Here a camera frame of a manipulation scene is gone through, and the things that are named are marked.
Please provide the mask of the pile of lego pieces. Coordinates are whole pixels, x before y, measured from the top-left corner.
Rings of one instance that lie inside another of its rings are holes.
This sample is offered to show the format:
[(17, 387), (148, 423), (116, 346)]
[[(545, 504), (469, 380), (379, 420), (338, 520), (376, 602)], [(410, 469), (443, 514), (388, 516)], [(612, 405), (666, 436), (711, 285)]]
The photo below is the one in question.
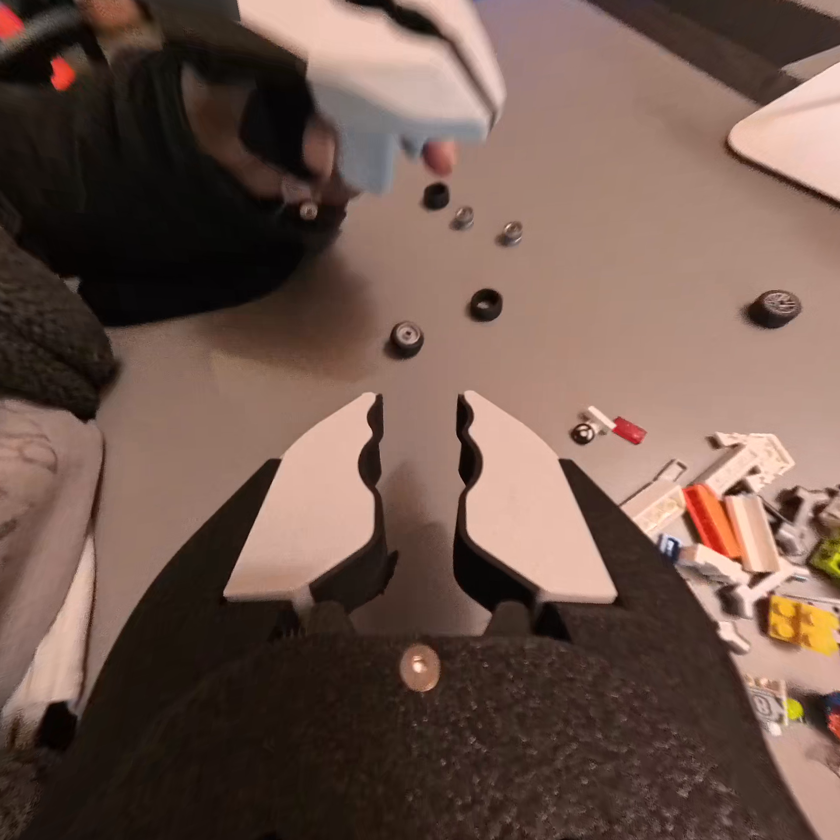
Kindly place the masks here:
[(803, 591), (811, 573), (838, 582), (838, 488), (764, 497), (795, 467), (772, 433), (714, 433), (717, 455), (693, 480), (670, 460), (620, 508), (688, 584), (730, 655), (777, 645), (838, 659), (838, 595)]

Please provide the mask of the white stand base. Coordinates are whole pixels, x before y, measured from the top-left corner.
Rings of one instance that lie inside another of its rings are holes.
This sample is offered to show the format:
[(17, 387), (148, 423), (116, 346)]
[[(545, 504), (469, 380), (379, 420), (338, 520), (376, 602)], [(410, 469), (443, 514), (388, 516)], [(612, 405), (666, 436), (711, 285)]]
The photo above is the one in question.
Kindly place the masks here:
[(727, 137), (743, 161), (839, 202), (839, 64), (738, 122)]

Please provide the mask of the grey printed sweatshirt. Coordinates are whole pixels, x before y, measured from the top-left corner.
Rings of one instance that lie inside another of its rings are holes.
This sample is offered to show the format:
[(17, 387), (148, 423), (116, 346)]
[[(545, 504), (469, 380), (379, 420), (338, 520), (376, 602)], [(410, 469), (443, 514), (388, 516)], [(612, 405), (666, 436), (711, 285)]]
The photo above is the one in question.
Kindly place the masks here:
[(30, 743), (85, 683), (103, 438), (94, 422), (4, 398), (1, 410), (2, 740)]

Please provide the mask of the orange traffic cone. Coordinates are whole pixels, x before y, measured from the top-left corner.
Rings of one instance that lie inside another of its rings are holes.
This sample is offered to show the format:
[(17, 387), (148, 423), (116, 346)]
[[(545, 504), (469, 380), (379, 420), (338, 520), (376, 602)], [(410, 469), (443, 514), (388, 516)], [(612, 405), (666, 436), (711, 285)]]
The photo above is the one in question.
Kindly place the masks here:
[[(1, 47), (21, 37), (38, 14), (58, 7), (60, 2), (1, 2)], [(68, 89), (76, 79), (68, 61), (55, 53), (50, 58), (35, 55), (15, 65), (2, 63), (2, 81), (34, 86), (48, 86), (58, 91)]]

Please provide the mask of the person's left hand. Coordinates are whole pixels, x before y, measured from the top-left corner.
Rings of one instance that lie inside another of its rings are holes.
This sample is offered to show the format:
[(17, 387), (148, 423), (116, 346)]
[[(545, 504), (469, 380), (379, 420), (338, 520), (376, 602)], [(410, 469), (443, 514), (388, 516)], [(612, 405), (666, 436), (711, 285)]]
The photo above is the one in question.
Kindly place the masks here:
[(250, 195), (259, 200), (339, 207), (361, 194), (343, 180), (338, 136), (320, 115), (312, 115), (302, 131), (299, 151), (308, 176), (300, 178), (260, 159), (243, 143), (240, 125), (256, 90), (252, 83), (216, 85), (188, 65), (181, 79), (184, 111), (197, 146)]

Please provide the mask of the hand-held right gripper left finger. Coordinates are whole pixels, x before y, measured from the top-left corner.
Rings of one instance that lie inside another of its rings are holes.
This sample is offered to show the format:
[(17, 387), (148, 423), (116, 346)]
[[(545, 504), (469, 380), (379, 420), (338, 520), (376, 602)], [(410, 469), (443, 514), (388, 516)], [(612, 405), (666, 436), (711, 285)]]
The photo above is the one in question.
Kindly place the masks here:
[(280, 458), (224, 588), (229, 602), (337, 602), (354, 611), (389, 582), (380, 443), (382, 395), (365, 392)]

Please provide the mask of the black table cover panel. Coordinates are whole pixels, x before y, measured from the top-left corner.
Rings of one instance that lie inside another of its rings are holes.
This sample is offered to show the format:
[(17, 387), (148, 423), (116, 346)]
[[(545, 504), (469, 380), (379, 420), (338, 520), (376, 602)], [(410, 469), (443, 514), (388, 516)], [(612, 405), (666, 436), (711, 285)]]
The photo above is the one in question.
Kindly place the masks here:
[(838, 17), (792, 1), (590, 1), (725, 87), (767, 105), (802, 84), (786, 67), (839, 45)]

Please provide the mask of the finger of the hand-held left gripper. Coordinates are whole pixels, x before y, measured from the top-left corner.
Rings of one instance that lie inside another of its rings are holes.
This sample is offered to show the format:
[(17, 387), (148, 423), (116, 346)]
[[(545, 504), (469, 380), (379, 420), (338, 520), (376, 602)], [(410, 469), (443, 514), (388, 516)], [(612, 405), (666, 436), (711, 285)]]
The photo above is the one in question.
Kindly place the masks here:
[(466, 69), (494, 127), (505, 107), (507, 89), (497, 54), (473, 1), (422, 1), (420, 10), (436, 25)]
[(243, 26), (303, 58), (307, 81), (427, 81), (417, 141), (483, 141), (494, 127), (466, 69), (421, 2), (238, 2)]

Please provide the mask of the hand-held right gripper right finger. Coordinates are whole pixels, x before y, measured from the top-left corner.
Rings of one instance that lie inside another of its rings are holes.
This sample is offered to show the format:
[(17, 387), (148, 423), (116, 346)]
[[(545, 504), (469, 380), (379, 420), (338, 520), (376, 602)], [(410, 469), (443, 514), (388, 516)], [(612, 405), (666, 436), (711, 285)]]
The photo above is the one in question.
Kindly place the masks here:
[(455, 579), (479, 604), (613, 604), (617, 589), (560, 458), (475, 391), (458, 395)]

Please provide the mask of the person's left forearm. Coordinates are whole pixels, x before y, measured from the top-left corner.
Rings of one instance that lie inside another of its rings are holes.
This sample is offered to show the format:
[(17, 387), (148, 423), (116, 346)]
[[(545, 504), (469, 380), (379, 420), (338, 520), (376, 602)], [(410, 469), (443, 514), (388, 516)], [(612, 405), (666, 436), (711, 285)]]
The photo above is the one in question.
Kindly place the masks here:
[(65, 91), (2, 82), (2, 224), (109, 327), (234, 308), (329, 247), (346, 203), (311, 221), (252, 196), (200, 151), (184, 65), (142, 51)]

